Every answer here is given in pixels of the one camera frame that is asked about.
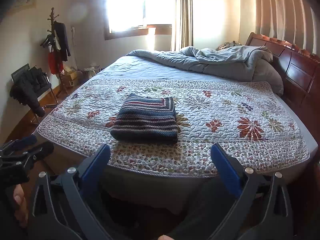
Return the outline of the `person's left hand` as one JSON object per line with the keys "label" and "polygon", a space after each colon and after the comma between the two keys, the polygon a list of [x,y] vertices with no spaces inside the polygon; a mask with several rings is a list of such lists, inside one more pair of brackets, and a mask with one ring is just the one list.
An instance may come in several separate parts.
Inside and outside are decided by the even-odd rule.
{"label": "person's left hand", "polygon": [[20,226],[25,228],[28,224],[28,209],[21,184],[15,186],[13,198],[17,205],[15,208],[15,218],[19,221]]}

